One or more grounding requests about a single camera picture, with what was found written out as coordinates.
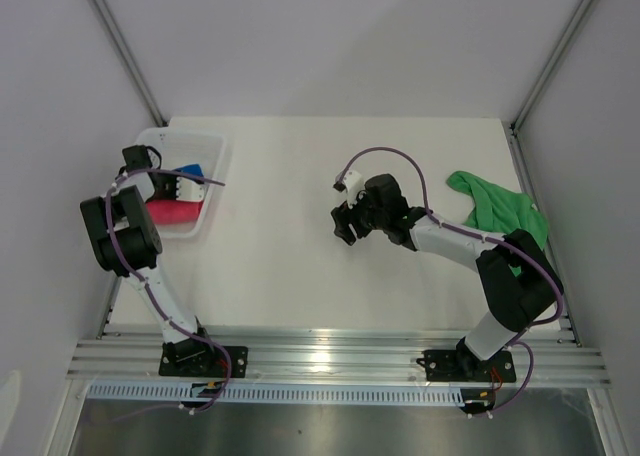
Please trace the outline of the red towel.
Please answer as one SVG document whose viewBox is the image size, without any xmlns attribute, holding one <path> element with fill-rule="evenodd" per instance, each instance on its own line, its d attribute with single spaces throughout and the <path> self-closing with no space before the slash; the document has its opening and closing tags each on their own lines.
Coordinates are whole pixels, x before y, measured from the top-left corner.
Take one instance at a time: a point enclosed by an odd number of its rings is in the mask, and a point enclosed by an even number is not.
<svg viewBox="0 0 640 456">
<path fill-rule="evenodd" d="M 202 202 L 155 200 L 146 203 L 151 220 L 156 225 L 175 225 L 196 222 Z"/>
</svg>

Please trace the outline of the blue towel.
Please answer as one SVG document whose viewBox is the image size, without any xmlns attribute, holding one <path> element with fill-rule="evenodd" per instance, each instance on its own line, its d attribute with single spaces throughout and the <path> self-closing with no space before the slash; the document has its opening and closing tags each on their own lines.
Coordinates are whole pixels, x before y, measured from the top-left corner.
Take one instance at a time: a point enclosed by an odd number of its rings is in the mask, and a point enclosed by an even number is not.
<svg viewBox="0 0 640 456">
<path fill-rule="evenodd" d="M 176 172 L 203 177 L 203 171 L 199 164 L 189 164 L 175 169 Z"/>
</svg>

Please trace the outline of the green towel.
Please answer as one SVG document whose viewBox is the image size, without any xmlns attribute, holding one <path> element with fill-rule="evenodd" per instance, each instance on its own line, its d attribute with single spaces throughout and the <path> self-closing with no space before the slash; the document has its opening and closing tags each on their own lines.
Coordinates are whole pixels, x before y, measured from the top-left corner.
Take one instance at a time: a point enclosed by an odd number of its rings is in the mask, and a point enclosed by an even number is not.
<svg viewBox="0 0 640 456">
<path fill-rule="evenodd" d="M 545 248 L 549 225 L 527 194 L 508 190 L 466 171 L 453 172 L 446 184 L 473 202 L 465 226 L 504 234 L 522 229 L 531 234 L 541 249 Z"/>
</svg>

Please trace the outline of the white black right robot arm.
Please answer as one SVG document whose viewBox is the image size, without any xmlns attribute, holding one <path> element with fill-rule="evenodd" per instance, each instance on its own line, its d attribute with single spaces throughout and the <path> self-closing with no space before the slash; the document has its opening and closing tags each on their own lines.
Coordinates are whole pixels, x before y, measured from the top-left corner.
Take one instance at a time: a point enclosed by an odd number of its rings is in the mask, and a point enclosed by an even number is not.
<svg viewBox="0 0 640 456">
<path fill-rule="evenodd" d="M 334 234 L 353 245 L 373 231 L 410 251 L 441 256 L 474 271 L 480 278 L 488 312 L 459 343 L 456 365 L 468 379 L 489 372 L 496 353 L 510 346 L 551 306 L 563 310 L 563 286 L 531 234 L 479 233 L 456 225 L 402 196 L 388 202 L 363 191 L 353 204 L 331 211 Z"/>
</svg>

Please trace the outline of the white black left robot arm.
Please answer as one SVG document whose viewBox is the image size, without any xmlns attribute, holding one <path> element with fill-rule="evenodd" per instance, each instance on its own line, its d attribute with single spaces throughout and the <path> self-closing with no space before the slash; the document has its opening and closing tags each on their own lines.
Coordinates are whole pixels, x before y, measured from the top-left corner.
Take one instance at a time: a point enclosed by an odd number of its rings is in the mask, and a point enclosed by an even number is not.
<svg viewBox="0 0 640 456">
<path fill-rule="evenodd" d="M 144 145 L 122 150 L 124 166 L 102 196 L 80 203 L 91 248 L 99 266 L 129 284 L 160 326 L 160 373 L 204 376 L 216 366 L 217 352 L 195 314 L 179 300 L 161 262 L 160 234 L 147 202 L 179 181 L 176 171 L 155 164 Z"/>
</svg>

